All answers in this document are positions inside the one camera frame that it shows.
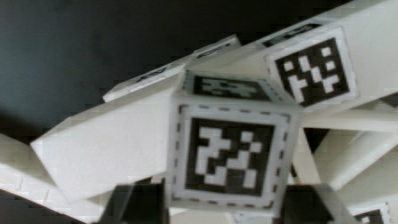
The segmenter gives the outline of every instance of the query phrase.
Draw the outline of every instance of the white structure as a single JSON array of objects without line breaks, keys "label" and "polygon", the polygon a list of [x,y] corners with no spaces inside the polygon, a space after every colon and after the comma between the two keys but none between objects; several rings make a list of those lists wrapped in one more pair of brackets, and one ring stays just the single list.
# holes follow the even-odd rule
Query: white structure
[{"label": "white structure", "polygon": [[[341,189],[343,201],[353,207],[362,203],[371,204],[373,201],[383,203],[389,199],[389,206],[396,208],[398,203],[391,202],[398,193],[392,188],[398,158],[391,151],[398,144],[396,113],[392,109],[378,110],[371,106],[359,108],[398,91],[398,29],[392,28],[392,23],[398,21],[396,12],[396,0],[357,0],[247,46],[238,47],[234,38],[222,40],[192,56],[142,75],[147,75],[140,82],[142,86],[137,86],[137,79],[121,84],[105,95],[106,103],[67,118],[32,142],[57,188],[39,178],[37,186],[46,187],[33,188],[37,193],[28,188],[28,194],[19,193],[19,195],[32,196],[32,200],[44,203],[51,201],[49,198],[57,198],[57,193],[51,196],[51,192],[60,190],[69,201],[62,206],[69,206],[74,203],[87,203],[87,198],[106,193],[117,184],[133,183],[161,173],[167,162],[169,100],[179,78],[177,72],[188,68],[240,76],[243,74],[248,78],[275,78],[277,67],[272,63],[311,48],[309,50],[316,51],[325,58],[332,55],[332,50],[337,49],[341,53],[348,95],[343,98],[330,95],[334,85],[343,82],[343,79],[332,74],[327,77],[330,79],[321,76],[323,68],[334,71],[337,60],[332,61],[334,63],[325,60],[323,65],[314,67],[311,67],[309,53],[304,58],[286,60],[280,64],[286,72],[298,63],[302,71],[311,74],[311,78],[305,79],[298,75],[286,78],[293,83],[291,94],[296,102],[305,102],[309,99],[304,93],[307,86],[318,86],[325,94],[318,102],[321,106],[307,110],[302,128],[334,129],[314,157],[300,130],[293,158],[298,181],[300,183],[328,182],[334,189]],[[314,49],[314,45],[332,37],[337,37],[337,47]],[[14,189],[12,192],[23,192],[25,184],[35,185],[35,182],[21,182],[17,178],[14,179],[14,175],[7,175],[7,172],[1,175],[7,180],[3,189]],[[23,172],[23,176],[26,180],[33,178],[28,172]],[[53,209],[62,207],[49,204],[48,206]],[[103,204],[94,203],[92,206],[99,217]],[[76,213],[71,211],[73,209],[65,211],[69,212],[65,214],[80,220],[96,219],[96,214],[89,211],[78,210]]]}]

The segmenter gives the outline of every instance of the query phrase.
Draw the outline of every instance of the qr-like code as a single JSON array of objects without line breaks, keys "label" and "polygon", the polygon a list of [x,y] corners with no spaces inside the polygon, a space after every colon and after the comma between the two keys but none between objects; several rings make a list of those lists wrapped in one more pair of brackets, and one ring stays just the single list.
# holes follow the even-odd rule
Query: qr-like code
[{"label": "qr-like code", "polygon": [[195,76],[193,94],[250,100],[270,100],[257,82],[200,76]]},{"label": "qr-like code", "polygon": [[350,92],[336,38],[275,60],[282,86],[307,107]]},{"label": "qr-like code", "polygon": [[383,224],[380,210],[373,210],[373,211],[355,215],[355,219],[364,224]]},{"label": "qr-like code", "polygon": [[184,188],[261,196],[273,126],[192,119]]}]

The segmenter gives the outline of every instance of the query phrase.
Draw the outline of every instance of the black object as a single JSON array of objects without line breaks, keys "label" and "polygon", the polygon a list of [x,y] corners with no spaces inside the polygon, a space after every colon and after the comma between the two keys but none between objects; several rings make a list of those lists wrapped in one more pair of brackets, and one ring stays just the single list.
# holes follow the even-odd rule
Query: black object
[{"label": "black object", "polygon": [[97,224],[169,224],[163,195],[163,183],[117,186]]},{"label": "black object", "polygon": [[327,224],[334,221],[312,186],[288,186],[282,202],[282,218],[273,224]]}]

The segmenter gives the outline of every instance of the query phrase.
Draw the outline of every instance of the dark background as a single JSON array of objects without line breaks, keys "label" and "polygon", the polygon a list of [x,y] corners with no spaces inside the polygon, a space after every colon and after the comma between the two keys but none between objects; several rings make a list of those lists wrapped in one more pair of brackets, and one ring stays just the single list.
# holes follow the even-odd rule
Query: dark background
[{"label": "dark background", "polygon": [[[0,133],[28,143],[119,82],[229,35],[248,43],[348,1],[1,0]],[[1,193],[0,223],[69,221]]]}]

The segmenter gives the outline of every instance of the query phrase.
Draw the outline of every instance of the white box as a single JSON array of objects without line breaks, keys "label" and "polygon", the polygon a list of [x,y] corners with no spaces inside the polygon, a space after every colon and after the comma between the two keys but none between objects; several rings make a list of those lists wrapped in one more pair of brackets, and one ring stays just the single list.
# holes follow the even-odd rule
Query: white box
[{"label": "white box", "polygon": [[176,77],[67,118],[32,142],[69,201],[165,171]]},{"label": "white box", "polygon": [[170,206],[279,215],[300,111],[268,80],[188,71],[170,110]]}]

